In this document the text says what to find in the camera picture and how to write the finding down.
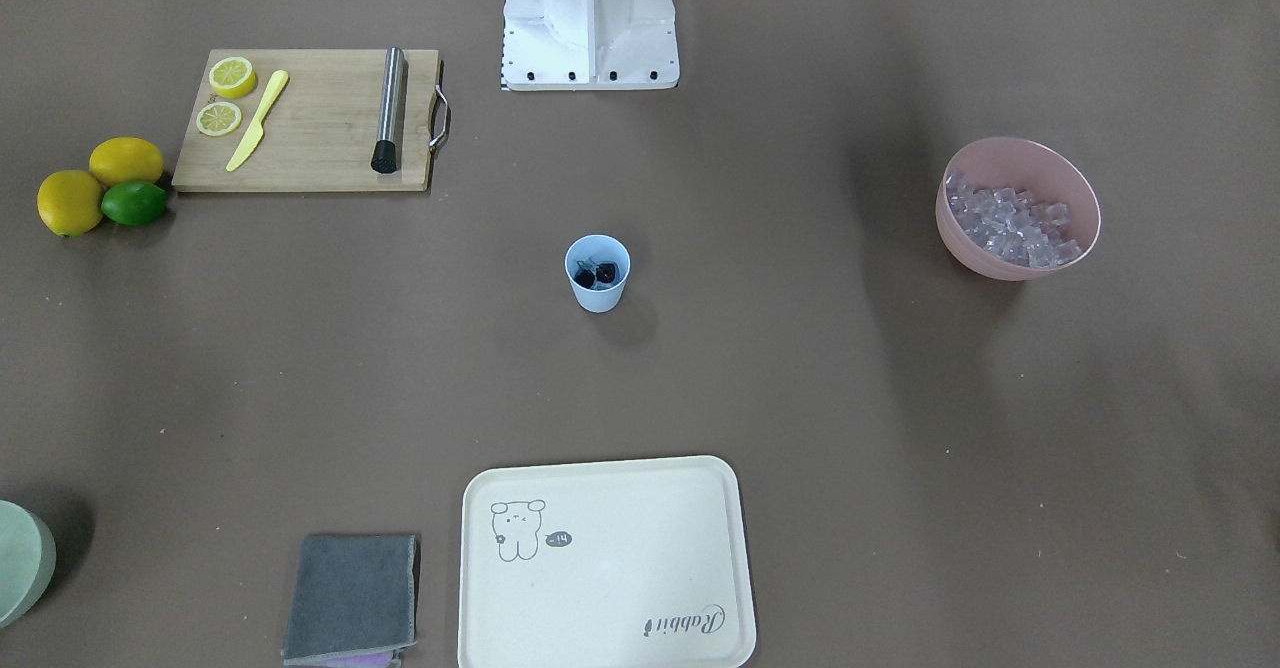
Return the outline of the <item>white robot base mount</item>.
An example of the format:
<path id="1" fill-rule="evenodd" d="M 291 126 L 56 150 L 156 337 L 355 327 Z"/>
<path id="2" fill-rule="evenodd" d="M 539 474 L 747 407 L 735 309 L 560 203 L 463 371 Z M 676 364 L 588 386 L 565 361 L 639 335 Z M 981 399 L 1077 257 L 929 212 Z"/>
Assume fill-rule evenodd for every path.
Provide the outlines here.
<path id="1" fill-rule="evenodd" d="M 503 90 L 678 84 L 675 0 L 504 0 L 503 17 Z"/>

